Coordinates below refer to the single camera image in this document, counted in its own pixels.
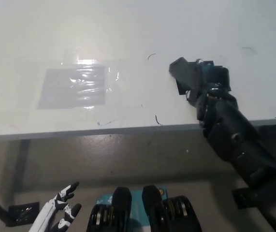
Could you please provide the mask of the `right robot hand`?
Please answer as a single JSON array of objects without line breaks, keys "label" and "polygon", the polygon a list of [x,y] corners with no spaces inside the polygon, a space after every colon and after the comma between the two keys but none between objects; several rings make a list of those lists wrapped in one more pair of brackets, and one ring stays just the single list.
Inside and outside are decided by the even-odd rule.
[{"label": "right robot hand", "polygon": [[196,108],[197,119],[205,123],[216,116],[215,104],[223,100],[238,107],[231,94],[230,74],[226,67],[213,61],[197,59],[193,66],[194,85],[187,94],[187,101]]}]

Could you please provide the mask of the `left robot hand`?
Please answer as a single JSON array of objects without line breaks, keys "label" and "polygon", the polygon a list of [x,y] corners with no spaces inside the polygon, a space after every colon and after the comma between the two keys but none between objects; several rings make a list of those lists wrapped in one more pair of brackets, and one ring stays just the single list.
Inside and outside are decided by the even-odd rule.
[{"label": "left robot hand", "polygon": [[[78,186],[79,182],[75,182],[46,202],[29,232],[66,232],[82,207],[80,203],[71,207],[67,202],[68,199],[74,196],[73,192]],[[64,211],[64,217],[58,223],[52,225],[58,211]]]}]

